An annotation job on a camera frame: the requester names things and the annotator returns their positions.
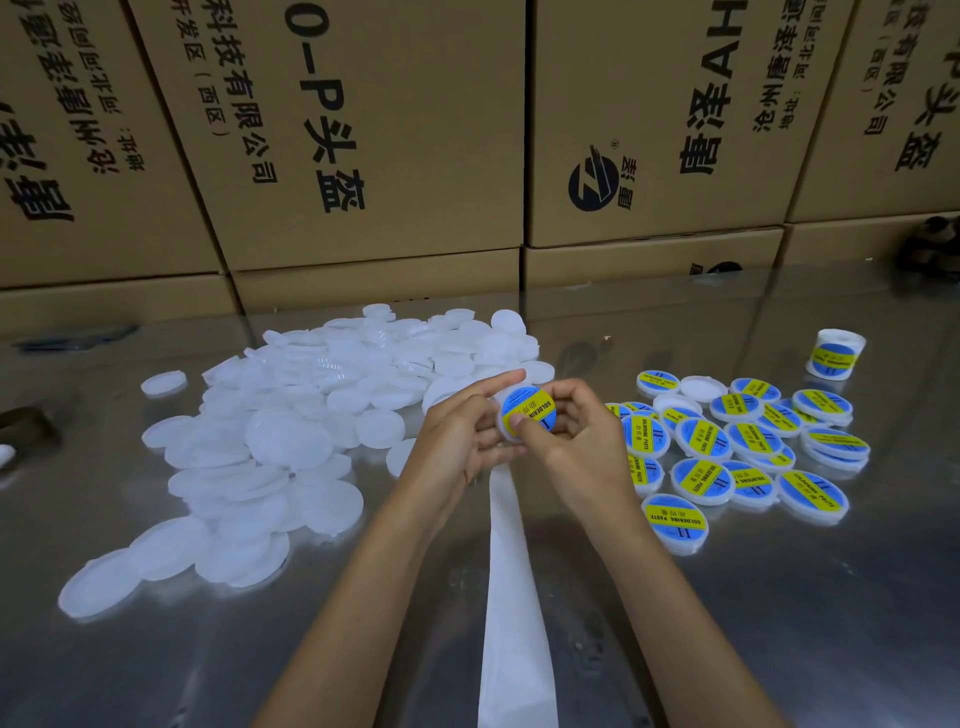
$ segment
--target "white plastic lid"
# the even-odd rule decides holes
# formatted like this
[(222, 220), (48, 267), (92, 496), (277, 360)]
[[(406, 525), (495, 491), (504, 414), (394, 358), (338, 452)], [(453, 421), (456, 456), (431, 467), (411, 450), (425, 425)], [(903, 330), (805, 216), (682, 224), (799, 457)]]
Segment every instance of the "white plastic lid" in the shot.
[(777, 401), (781, 397), (780, 390), (770, 382), (748, 376), (734, 379), (730, 384), (730, 391), (738, 395), (753, 395), (760, 401)]
[(699, 505), (721, 505), (733, 493), (730, 471), (712, 460), (681, 460), (670, 470), (670, 479), (680, 495)]
[(680, 391), (699, 402), (713, 401), (727, 394), (727, 385), (712, 376), (685, 376), (680, 380)]
[(636, 375), (636, 388), (649, 397), (656, 397), (664, 392), (675, 392), (679, 386), (679, 379), (659, 369), (648, 369)]
[(627, 451), (636, 457), (660, 458), (670, 449), (670, 433), (649, 415), (630, 415), (620, 421)]
[(734, 488), (730, 500), (734, 503), (761, 510), (777, 502), (773, 478), (760, 468), (737, 460), (728, 460), (724, 467), (733, 476)]
[(650, 527), (670, 553), (688, 556), (707, 540), (707, 518), (689, 500), (657, 493), (648, 496), (641, 507)]
[(677, 444), (690, 457), (704, 457), (722, 463), (733, 453), (727, 434), (719, 425), (702, 417), (681, 421), (675, 433)]
[(638, 496), (649, 496), (660, 489), (663, 482), (663, 468), (660, 463), (650, 457), (635, 455), (627, 455), (627, 462), (630, 463), (630, 477)]
[(839, 523), (850, 510), (844, 492), (816, 473), (782, 473), (777, 478), (777, 491), (787, 509), (820, 525)]
[(724, 395), (710, 401), (710, 414), (725, 423), (755, 422), (763, 415), (763, 403), (753, 395)]

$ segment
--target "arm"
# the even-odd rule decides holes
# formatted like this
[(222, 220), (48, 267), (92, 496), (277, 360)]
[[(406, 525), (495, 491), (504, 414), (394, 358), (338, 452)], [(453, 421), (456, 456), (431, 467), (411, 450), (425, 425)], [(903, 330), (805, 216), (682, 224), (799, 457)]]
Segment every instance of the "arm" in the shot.
[(634, 492), (620, 422), (578, 380), (544, 385), (556, 434), (511, 427), (545, 465), (610, 571), (673, 728), (787, 723), (649, 527)]
[(477, 473), (524, 452), (495, 447), (503, 437), (487, 399), (523, 377), (485, 379), (430, 408), (394, 491), (252, 728), (373, 725), (423, 554)]

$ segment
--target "soldering paste container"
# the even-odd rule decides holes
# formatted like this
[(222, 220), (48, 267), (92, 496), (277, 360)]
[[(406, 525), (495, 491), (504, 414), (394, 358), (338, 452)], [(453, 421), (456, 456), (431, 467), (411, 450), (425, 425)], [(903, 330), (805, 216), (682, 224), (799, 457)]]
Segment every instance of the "soldering paste container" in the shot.
[(689, 500), (666, 493), (648, 496), (642, 504), (643, 515), (660, 542), (670, 553), (689, 556), (707, 540), (707, 518)]
[(753, 395), (760, 401), (777, 401), (782, 397), (780, 390), (770, 382), (763, 379), (750, 379), (748, 376), (734, 379), (731, 382), (730, 391), (737, 395)]
[(636, 375), (636, 388), (648, 397), (656, 397), (664, 392), (676, 392), (679, 386), (679, 379), (658, 369), (648, 369)]
[(733, 476), (730, 500), (734, 503), (762, 510), (777, 502), (773, 478), (764, 471), (736, 460), (727, 461), (724, 467)]
[(833, 457), (847, 460), (866, 460), (870, 457), (870, 446), (866, 442), (855, 435), (829, 427), (813, 427), (800, 438), (807, 449), (825, 452)]
[(733, 476), (720, 463), (691, 457), (670, 470), (677, 492), (698, 505), (722, 505), (733, 493)]
[(755, 422), (763, 414), (763, 403), (753, 395), (724, 395), (710, 402), (710, 414), (725, 423)]
[(806, 520), (821, 525), (840, 522), (850, 510), (844, 492), (816, 473), (788, 471), (777, 478), (780, 502)]
[(660, 489), (663, 482), (663, 468), (653, 458), (627, 455), (630, 463), (630, 478), (638, 496), (649, 496)]
[(771, 457), (783, 451), (783, 441), (768, 427), (757, 423), (731, 423), (723, 428), (733, 451), (743, 457)]
[(763, 414), (756, 423), (773, 430), (781, 438), (796, 437), (804, 429), (804, 423), (800, 415), (784, 404), (772, 404), (770, 402), (764, 403)]
[(630, 415), (620, 421), (627, 451), (636, 457), (660, 458), (670, 449), (666, 427), (649, 415)]
[(733, 448), (730, 438), (718, 425), (700, 417), (681, 421), (675, 430), (677, 444), (689, 457), (705, 457), (722, 463)]
[(841, 328), (817, 331), (817, 343), (806, 360), (806, 370), (820, 379), (848, 379), (867, 340), (858, 333)]
[(786, 473), (797, 467), (797, 453), (788, 445), (784, 445), (780, 452), (769, 457), (745, 457), (740, 455), (740, 458), (743, 462), (765, 473)]
[(822, 389), (801, 389), (793, 394), (794, 408), (830, 425), (846, 426), (853, 419), (853, 405), (840, 395)]
[(510, 427), (510, 418), (516, 414), (532, 418), (543, 425), (546, 430), (552, 430), (557, 423), (557, 405), (546, 392), (539, 387), (517, 385), (508, 387), (506, 397), (500, 405), (500, 416), (496, 426), (507, 440), (518, 443), (514, 429)]

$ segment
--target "cardboard box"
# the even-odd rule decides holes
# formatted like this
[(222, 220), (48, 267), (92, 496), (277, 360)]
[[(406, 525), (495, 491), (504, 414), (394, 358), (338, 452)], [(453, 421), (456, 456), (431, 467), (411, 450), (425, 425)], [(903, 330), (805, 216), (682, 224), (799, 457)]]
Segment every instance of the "cardboard box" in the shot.
[(518, 291), (519, 256), (519, 250), (430, 255), (249, 271), (233, 279), (247, 313), (392, 303)]
[[(960, 212), (934, 214), (955, 218)], [(787, 225), (780, 248), (780, 265), (893, 257), (910, 233), (929, 217), (929, 214), (901, 215)]]
[(724, 262), (735, 262), (741, 268), (770, 268), (782, 237), (781, 228), (771, 228), (549, 250), (526, 249), (525, 287), (695, 275), (708, 273)]
[(539, 0), (529, 244), (782, 223), (851, 6)]
[(25, 288), (0, 291), (0, 338), (236, 312), (232, 291), (223, 276)]
[(120, 0), (0, 28), (0, 288), (219, 271)]
[(231, 270), (522, 244), (523, 3), (131, 6)]
[(862, 0), (789, 220), (960, 206), (960, 3)]

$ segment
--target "reflective surface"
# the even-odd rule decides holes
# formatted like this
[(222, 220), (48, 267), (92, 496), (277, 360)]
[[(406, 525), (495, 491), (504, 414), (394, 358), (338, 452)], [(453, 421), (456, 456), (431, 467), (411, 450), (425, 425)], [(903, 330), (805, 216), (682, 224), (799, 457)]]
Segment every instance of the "reflective surface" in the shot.
[[(603, 400), (636, 399), (636, 373), (663, 368), (767, 379), (791, 393), (816, 330), (850, 328), (867, 348), (842, 394), (850, 430), (873, 447), (863, 473), (802, 459), (852, 509), (833, 528), (775, 506), (707, 509), (703, 550), (680, 561), (733, 645), (800, 726), (946, 726), (960, 715), (960, 299), (941, 286), (892, 284), (870, 265), (686, 277), (398, 303), (424, 318), (450, 307), (488, 317), (522, 307), (541, 357)], [(171, 469), (139, 437), (192, 414), (200, 372), (265, 328), (314, 327), (358, 308), (143, 328), (89, 352), (0, 352), (0, 409), (35, 405), (59, 443), (0, 481), (0, 726), (243, 726), (323, 604), (359, 530), (319, 543), (303, 529), (279, 577), (220, 591), (192, 571), (143, 584), (87, 623), (56, 606), (87, 559), (180, 515)], [(147, 376), (183, 369), (189, 388), (146, 400)], [(419, 426), (408, 415), (408, 435)], [(354, 458), (369, 516), (392, 479), (385, 452)], [(679, 458), (671, 450), (662, 464)], [(515, 466), (550, 639), (561, 725), (663, 724), (612, 582), (539, 468)], [(468, 492), (429, 550), (377, 724), (475, 723), (483, 653), (490, 508)]]

